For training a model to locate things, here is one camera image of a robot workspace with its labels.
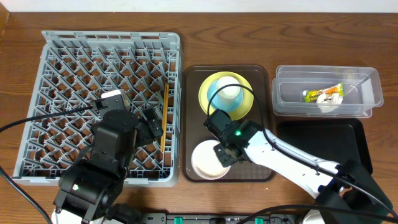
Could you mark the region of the yellow plate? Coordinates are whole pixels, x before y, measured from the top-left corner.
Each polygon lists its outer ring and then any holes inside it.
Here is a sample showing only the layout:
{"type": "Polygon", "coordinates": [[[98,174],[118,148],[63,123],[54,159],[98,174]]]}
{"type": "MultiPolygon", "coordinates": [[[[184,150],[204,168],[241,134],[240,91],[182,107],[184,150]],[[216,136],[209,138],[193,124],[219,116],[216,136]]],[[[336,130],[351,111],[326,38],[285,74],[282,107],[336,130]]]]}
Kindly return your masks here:
{"type": "MultiPolygon", "coordinates": [[[[207,92],[208,92],[210,85],[214,81],[220,79],[221,77],[225,77],[225,76],[235,77],[235,79],[238,80],[240,85],[246,86],[250,90],[252,90],[252,87],[249,84],[249,82],[241,75],[234,73],[234,72],[216,72],[205,79],[205,81],[201,84],[199,92],[198,92],[199,103],[200,103],[202,110],[205,113],[207,113],[207,107],[209,104],[209,100],[207,98],[207,92]]],[[[232,120],[237,120],[237,119],[243,118],[251,110],[251,107],[252,107],[252,104],[254,101],[254,97],[247,89],[242,88],[242,91],[243,91],[243,100],[242,100],[242,103],[240,104],[240,106],[232,112],[227,112],[232,120]]],[[[214,108],[211,105],[210,109],[209,109],[209,113],[212,114],[212,112],[214,112],[215,109],[217,109],[217,108],[214,108]]]]}

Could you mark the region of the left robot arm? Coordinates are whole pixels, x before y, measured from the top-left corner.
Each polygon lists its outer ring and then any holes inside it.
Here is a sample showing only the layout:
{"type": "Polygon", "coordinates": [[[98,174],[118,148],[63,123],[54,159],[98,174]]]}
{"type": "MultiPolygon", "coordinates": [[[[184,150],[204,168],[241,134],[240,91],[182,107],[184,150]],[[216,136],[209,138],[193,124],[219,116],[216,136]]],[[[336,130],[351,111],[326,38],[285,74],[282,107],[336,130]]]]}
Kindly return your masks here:
{"type": "Polygon", "coordinates": [[[61,175],[56,214],[68,212],[82,223],[106,214],[123,190],[137,148],[163,134],[155,110],[143,113],[138,117],[127,110],[109,110],[92,127],[93,143],[61,175]]]}

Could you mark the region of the white paper bowl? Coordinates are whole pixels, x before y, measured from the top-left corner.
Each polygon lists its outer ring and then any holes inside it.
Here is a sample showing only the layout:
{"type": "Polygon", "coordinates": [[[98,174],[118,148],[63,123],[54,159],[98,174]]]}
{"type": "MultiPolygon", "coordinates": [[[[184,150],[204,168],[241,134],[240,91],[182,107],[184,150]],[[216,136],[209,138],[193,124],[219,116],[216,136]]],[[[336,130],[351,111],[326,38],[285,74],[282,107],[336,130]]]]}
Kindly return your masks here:
{"type": "Polygon", "coordinates": [[[193,150],[191,164],[195,173],[202,179],[216,180],[224,177],[230,170],[223,167],[218,160],[214,147],[220,142],[217,140],[206,140],[199,143],[193,150]]]}

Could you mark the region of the light blue bowl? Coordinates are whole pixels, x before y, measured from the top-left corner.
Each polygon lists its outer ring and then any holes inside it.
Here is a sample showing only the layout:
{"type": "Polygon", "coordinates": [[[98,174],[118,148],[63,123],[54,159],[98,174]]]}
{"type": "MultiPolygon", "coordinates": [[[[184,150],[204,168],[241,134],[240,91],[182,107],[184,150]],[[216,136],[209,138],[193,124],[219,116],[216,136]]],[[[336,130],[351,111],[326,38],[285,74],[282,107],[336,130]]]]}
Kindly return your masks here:
{"type": "MultiPolygon", "coordinates": [[[[217,91],[217,88],[216,88],[217,81],[218,80],[214,81],[208,89],[208,92],[207,92],[208,100],[210,100],[210,98],[217,91]]],[[[217,95],[213,98],[211,105],[212,105],[212,107],[218,108],[225,112],[232,112],[240,106],[240,104],[242,103],[242,100],[243,100],[243,91],[241,88],[239,95],[234,99],[224,99],[224,98],[220,97],[217,93],[217,95]]]]}

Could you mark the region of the cream white cup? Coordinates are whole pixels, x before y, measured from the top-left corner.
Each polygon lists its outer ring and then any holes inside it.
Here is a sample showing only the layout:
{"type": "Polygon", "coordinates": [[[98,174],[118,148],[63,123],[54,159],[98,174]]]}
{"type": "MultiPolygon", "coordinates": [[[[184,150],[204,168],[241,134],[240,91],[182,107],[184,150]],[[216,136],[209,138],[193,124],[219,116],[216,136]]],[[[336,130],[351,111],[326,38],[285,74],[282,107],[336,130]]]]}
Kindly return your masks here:
{"type": "Polygon", "coordinates": [[[239,95],[241,88],[239,86],[232,86],[232,84],[239,84],[235,77],[221,77],[216,83],[217,90],[220,90],[218,95],[224,99],[236,98],[239,95]]]}

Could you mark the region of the yellow green snack wrapper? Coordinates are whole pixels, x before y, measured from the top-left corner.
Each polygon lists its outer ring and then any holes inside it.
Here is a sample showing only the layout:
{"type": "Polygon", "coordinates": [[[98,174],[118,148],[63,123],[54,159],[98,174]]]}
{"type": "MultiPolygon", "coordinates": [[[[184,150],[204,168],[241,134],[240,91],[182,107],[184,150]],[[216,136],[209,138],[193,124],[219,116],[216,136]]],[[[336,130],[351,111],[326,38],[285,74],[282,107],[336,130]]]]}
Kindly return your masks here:
{"type": "Polygon", "coordinates": [[[306,103],[313,103],[317,102],[317,98],[323,94],[332,94],[332,93],[339,93],[342,97],[344,97],[344,91],[343,91],[343,84],[339,83],[336,84],[332,87],[326,88],[326,89],[321,89],[321,90],[305,90],[303,91],[303,100],[306,103]]]}

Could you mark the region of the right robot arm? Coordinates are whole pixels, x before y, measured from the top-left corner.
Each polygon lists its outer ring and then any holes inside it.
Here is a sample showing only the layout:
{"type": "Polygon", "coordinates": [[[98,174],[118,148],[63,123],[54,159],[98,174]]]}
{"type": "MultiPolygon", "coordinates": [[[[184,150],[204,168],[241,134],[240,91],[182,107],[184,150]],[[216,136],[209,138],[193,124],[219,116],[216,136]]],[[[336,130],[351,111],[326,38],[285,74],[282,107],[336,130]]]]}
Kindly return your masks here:
{"type": "Polygon", "coordinates": [[[207,116],[204,126],[219,140],[214,150],[223,166],[249,161],[270,168],[315,199],[314,205],[281,205],[264,213],[308,210],[304,223],[397,223],[391,201],[360,163],[313,156],[279,139],[263,123],[240,123],[222,110],[207,116]]]}

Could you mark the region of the white paper tissue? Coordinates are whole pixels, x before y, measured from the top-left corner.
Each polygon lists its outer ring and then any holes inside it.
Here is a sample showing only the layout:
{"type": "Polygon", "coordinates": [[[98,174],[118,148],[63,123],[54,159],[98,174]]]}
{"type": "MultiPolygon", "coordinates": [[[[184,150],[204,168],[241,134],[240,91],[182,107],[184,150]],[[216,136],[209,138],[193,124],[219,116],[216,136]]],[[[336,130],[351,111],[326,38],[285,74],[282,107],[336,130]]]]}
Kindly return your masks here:
{"type": "Polygon", "coordinates": [[[323,93],[317,98],[317,106],[322,113],[329,113],[337,109],[342,101],[343,97],[339,93],[332,93],[330,95],[323,93]]]}

